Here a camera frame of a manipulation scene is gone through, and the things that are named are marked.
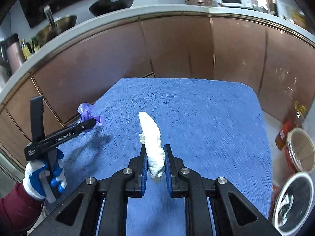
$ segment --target white cloth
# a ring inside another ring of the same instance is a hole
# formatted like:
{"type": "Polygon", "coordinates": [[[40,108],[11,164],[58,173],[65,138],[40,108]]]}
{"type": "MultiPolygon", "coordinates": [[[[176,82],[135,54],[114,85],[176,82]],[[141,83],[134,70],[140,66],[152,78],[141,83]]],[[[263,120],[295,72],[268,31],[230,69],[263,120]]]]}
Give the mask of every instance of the white cloth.
{"type": "Polygon", "coordinates": [[[142,128],[142,134],[139,134],[140,142],[146,148],[151,178],[157,183],[160,182],[165,171],[165,152],[161,148],[161,133],[154,120],[146,112],[139,112],[139,120],[142,128]]]}

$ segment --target blue gripper pad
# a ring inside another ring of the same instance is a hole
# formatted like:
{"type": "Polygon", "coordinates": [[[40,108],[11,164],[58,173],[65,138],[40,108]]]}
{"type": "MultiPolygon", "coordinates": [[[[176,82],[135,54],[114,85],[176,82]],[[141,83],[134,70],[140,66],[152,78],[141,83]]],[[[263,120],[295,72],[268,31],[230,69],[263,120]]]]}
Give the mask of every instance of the blue gripper pad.
{"type": "Polygon", "coordinates": [[[172,189],[172,175],[171,175],[171,167],[169,156],[167,152],[165,152],[165,179],[166,179],[166,186],[169,192],[170,197],[172,196],[173,189],[172,189]]]}
{"type": "Polygon", "coordinates": [[[141,194],[144,196],[146,189],[146,178],[148,176],[148,157],[145,155],[142,167],[142,177],[141,177],[141,194]]]}

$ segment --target metal bowl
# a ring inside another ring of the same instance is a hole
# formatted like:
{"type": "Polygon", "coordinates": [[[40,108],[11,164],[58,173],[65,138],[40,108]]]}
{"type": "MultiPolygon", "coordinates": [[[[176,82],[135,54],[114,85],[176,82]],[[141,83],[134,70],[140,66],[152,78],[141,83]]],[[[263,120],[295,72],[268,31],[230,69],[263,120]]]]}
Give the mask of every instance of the metal bowl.
{"type": "Polygon", "coordinates": [[[54,21],[56,25],[55,27],[48,25],[40,30],[35,36],[40,46],[43,46],[59,34],[74,27],[77,22],[77,16],[67,15],[65,17],[57,18],[54,21]]]}

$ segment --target trash bin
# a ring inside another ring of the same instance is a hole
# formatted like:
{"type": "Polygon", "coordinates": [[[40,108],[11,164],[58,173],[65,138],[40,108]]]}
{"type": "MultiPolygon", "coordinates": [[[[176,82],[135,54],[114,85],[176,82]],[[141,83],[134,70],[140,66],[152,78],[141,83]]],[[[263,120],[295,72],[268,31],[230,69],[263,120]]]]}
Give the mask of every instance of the trash bin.
{"type": "Polygon", "coordinates": [[[289,178],[275,203],[272,224],[283,236],[292,235],[305,222],[310,213],[314,185],[306,172],[289,178]]]}

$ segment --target metal pot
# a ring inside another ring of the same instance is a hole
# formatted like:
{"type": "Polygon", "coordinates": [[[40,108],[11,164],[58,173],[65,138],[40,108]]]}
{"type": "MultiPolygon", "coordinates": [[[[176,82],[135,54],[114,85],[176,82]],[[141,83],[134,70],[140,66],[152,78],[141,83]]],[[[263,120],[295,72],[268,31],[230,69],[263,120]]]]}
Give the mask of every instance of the metal pot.
{"type": "Polygon", "coordinates": [[[59,34],[75,26],[77,16],[67,15],[54,20],[50,7],[44,8],[44,13],[49,21],[49,25],[40,30],[35,36],[40,46],[43,46],[59,34]]]}
{"type": "Polygon", "coordinates": [[[214,0],[185,0],[185,3],[190,5],[215,7],[214,0]]]}

